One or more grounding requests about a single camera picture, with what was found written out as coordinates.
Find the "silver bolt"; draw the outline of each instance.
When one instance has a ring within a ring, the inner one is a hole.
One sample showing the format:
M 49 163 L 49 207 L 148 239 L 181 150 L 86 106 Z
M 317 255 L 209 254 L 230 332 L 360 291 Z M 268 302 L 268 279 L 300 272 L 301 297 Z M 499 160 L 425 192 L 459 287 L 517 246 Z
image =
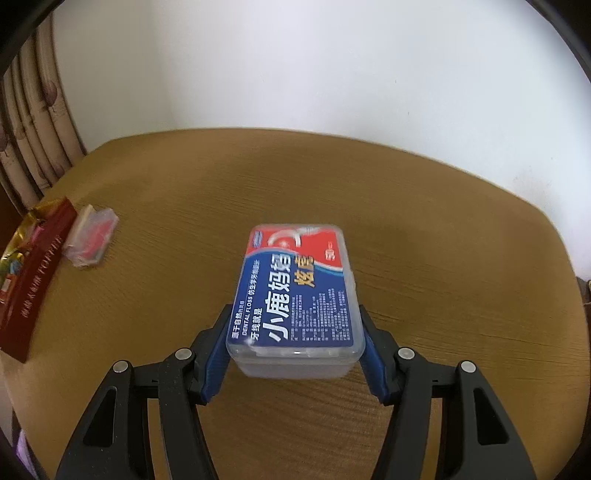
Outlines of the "silver bolt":
M 414 358 L 414 351 L 410 348 L 402 347 L 398 350 L 398 356 L 405 360 L 412 360 Z
M 125 360 L 119 360 L 115 365 L 113 365 L 113 372 L 116 374 L 120 374 L 127 370 L 129 364 Z
M 190 358 L 192 354 L 193 352 L 188 348 L 181 348 L 177 350 L 174 356 L 179 360 L 186 360 L 187 358 Z
M 462 367 L 462 370 L 464 370 L 464 372 L 466 372 L 467 374 L 472 374 L 476 371 L 476 365 L 474 365 L 472 362 L 465 360 L 460 364 L 460 367 Z

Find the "patterned curtain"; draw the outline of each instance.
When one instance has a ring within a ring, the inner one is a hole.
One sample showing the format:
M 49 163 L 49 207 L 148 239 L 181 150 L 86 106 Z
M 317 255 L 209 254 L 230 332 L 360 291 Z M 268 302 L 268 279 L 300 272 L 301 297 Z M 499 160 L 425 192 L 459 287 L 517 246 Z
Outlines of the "patterned curtain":
M 0 184 L 24 213 L 85 154 L 57 73 L 51 17 L 4 74 L 1 100 Z

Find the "small plastic package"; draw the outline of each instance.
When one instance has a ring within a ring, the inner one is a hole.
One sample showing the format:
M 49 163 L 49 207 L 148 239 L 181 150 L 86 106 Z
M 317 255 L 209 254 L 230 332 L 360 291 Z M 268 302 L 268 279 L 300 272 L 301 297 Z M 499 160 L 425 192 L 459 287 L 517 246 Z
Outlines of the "small plastic package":
M 87 205 L 79 213 L 64 243 L 64 255 L 75 267 L 96 265 L 103 258 L 118 222 L 119 217 L 112 209 L 97 212 L 92 205 Z
M 365 337 L 338 227 L 252 230 L 226 346 L 252 377 L 334 378 L 351 369 Z

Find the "wood grain surface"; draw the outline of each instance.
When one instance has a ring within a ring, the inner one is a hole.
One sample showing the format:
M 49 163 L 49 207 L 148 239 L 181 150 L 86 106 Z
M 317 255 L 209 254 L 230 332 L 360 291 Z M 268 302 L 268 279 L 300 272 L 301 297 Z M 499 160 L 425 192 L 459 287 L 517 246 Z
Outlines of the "wood grain surface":
M 339 225 L 377 326 L 430 361 L 475 361 L 540 480 L 578 444 L 589 344 L 569 259 L 540 211 L 485 181 L 359 141 L 221 129 L 111 141 L 48 197 L 64 195 L 77 207 L 112 207 L 121 222 L 100 267 L 61 263 L 30 360 L 2 356 L 15 411 L 50 476 L 115 361 L 160 361 L 213 324 L 261 222 Z M 333 381 L 271 381 L 234 364 L 199 411 L 222 480 L 369 479 L 390 414 L 359 368 Z M 434 402 L 424 479 L 436 465 L 438 418 Z

